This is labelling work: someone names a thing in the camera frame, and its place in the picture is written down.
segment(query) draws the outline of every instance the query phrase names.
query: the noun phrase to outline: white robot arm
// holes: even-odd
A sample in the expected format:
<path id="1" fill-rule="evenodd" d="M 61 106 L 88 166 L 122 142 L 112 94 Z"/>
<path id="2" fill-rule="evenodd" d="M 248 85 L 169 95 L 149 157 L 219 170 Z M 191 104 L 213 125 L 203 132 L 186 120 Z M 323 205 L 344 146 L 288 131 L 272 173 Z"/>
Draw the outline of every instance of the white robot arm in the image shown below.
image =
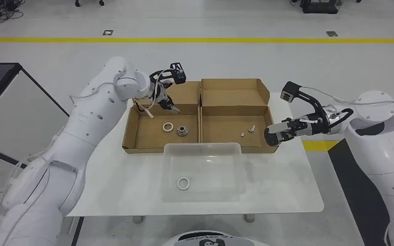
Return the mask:
<path id="1" fill-rule="evenodd" d="M 385 92 L 374 90 L 361 94 L 352 102 L 334 98 L 342 104 L 322 107 L 318 100 L 301 92 L 300 88 L 302 87 L 293 82 L 288 82 L 282 90 L 281 98 L 289 103 L 295 98 L 304 100 L 312 104 L 315 112 L 296 119 L 287 118 L 282 123 L 268 126 L 264 133 L 267 143 L 277 146 L 283 141 L 301 135 L 343 133 L 357 164 L 379 190 L 390 215 L 390 221 L 393 221 L 393 98 Z M 378 135 L 361 136 L 356 132 L 358 129 L 365 129 L 382 122 L 384 122 L 385 127 Z M 391 244 L 394 245 L 394 230 L 388 230 L 388 235 Z M 382 235 L 383 237 L 386 242 L 387 235 Z"/>
<path id="2" fill-rule="evenodd" d="M 71 97 L 74 109 L 66 126 L 12 180 L 3 197 L 2 205 L 8 212 L 0 225 L 0 244 L 55 245 L 63 216 L 81 197 L 87 161 L 124 114 L 127 100 L 147 97 L 151 104 L 157 102 L 178 112 L 166 94 L 166 88 L 172 85 L 170 78 L 176 84 L 186 81 L 180 63 L 147 76 L 125 59 L 115 57 L 80 96 Z"/>

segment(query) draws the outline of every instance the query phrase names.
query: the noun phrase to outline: clear plastic container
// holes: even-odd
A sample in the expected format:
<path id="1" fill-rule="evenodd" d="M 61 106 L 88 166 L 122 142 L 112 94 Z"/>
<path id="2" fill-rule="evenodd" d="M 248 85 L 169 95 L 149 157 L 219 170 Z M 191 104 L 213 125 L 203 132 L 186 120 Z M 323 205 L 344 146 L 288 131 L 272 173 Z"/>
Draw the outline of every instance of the clear plastic container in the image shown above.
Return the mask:
<path id="1" fill-rule="evenodd" d="M 245 193 L 238 143 L 169 143 L 164 147 L 162 194 L 165 202 L 237 201 Z M 188 178 L 186 190 L 178 187 Z"/>

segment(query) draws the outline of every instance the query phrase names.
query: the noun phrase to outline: yellow stripe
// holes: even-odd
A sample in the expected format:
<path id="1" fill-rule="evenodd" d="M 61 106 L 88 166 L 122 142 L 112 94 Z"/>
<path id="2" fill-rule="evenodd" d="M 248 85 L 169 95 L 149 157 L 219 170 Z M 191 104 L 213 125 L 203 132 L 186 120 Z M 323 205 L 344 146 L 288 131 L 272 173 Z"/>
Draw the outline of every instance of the yellow stripe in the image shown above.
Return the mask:
<path id="1" fill-rule="evenodd" d="M 329 151 L 338 141 L 303 141 L 305 151 Z"/>
<path id="2" fill-rule="evenodd" d="M 394 44 L 394 38 L 29 38 L 0 37 L 0 42 L 33 43 L 288 43 Z"/>

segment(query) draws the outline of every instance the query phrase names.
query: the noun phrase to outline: black cable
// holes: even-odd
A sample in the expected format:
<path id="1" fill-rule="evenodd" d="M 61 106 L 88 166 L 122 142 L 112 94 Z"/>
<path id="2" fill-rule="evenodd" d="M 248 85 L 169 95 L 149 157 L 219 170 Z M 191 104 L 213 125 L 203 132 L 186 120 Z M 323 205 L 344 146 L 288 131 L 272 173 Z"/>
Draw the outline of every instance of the black cable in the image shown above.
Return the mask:
<path id="1" fill-rule="evenodd" d="M 120 77 L 119 79 L 132 79 L 132 80 L 134 80 L 135 82 L 138 82 L 136 79 L 133 79 L 132 77 Z"/>
<path id="2" fill-rule="evenodd" d="M 137 102 L 137 100 L 136 100 L 136 99 L 133 99 L 133 100 L 134 100 L 135 104 L 137 105 L 138 111 L 140 111 L 140 112 L 145 112 L 145 110 L 140 109 L 140 105 L 139 105 L 139 103 Z"/>
<path id="3" fill-rule="evenodd" d="M 24 3 L 25 0 L 0 0 L 0 23 L 22 17 L 18 8 Z"/>

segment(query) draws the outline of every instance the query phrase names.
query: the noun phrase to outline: cardboard box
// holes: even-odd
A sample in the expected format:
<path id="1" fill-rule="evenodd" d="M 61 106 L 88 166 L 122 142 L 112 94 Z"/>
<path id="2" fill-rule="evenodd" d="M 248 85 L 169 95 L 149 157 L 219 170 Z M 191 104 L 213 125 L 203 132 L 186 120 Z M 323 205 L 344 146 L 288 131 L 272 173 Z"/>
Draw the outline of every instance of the cardboard box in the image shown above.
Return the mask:
<path id="1" fill-rule="evenodd" d="M 130 109 L 123 138 L 122 147 L 127 153 L 162 153 L 167 143 L 199 143 L 200 82 L 173 85 L 167 92 L 180 114 L 173 114 L 155 104 L 150 110 L 154 118 L 150 118 L 146 112 L 140 112 L 137 105 L 134 105 Z M 140 100 L 139 103 L 148 107 L 149 100 Z M 163 131 L 163 124 L 166 122 L 174 125 L 171 132 Z M 177 127 L 181 125 L 189 129 L 188 135 L 184 137 L 177 135 Z"/>
<path id="2" fill-rule="evenodd" d="M 242 153 L 276 151 L 278 147 L 264 139 L 264 130 L 273 121 L 270 92 L 260 79 L 203 79 L 201 96 L 200 142 L 237 142 Z M 253 125 L 254 133 L 248 132 Z"/>

